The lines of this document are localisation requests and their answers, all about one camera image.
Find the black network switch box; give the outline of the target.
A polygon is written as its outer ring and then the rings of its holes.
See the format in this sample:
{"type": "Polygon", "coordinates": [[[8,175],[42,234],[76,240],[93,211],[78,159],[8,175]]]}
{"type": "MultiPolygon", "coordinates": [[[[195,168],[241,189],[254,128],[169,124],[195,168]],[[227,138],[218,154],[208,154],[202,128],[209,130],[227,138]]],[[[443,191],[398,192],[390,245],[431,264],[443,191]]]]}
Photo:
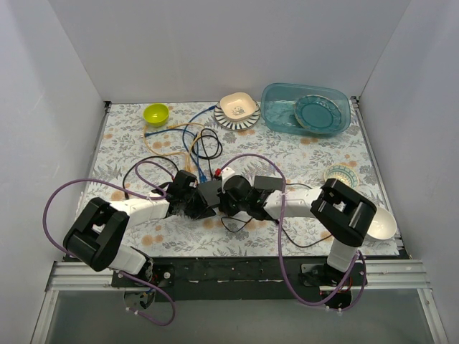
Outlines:
{"type": "Polygon", "coordinates": [[[218,196],[219,190],[221,189],[220,180],[207,181],[200,183],[197,186],[197,190],[200,196],[203,198],[204,203],[211,209],[219,206],[220,198],[218,196]]]}

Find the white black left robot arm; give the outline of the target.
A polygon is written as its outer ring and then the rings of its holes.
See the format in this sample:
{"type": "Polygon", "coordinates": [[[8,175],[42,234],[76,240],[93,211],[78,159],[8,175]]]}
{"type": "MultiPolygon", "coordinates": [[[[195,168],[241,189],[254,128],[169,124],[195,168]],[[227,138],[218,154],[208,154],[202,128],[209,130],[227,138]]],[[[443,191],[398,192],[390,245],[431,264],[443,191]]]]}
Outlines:
{"type": "Polygon", "coordinates": [[[99,197],[89,201],[64,238],[64,248],[96,272],[123,270],[134,285],[143,287],[152,280],[147,256],[122,244],[126,229],[144,222],[185,216],[192,220],[216,214],[221,181],[196,184],[196,177],[179,171],[166,188],[166,196],[151,193],[146,198],[107,202],[99,197]]]}

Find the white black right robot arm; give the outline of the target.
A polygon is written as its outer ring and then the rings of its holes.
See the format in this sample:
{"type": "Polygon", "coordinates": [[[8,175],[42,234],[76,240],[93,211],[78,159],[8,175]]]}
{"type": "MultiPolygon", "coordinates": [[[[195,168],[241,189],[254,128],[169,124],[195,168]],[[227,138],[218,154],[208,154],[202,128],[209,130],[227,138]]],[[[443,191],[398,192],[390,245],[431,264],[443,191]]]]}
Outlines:
{"type": "Polygon", "coordinates": [[[228,216],[243,211],[259,221],[283,222],[286,218],[317,219],[333,237],[324,267],[333,285],[351,275],[351,261],[362,246],[377,207],[345,183],[328,179],[319,188],[286,191],[255,188],[242,176],[222,181],[218,191],[219,210],[228,216]]]}

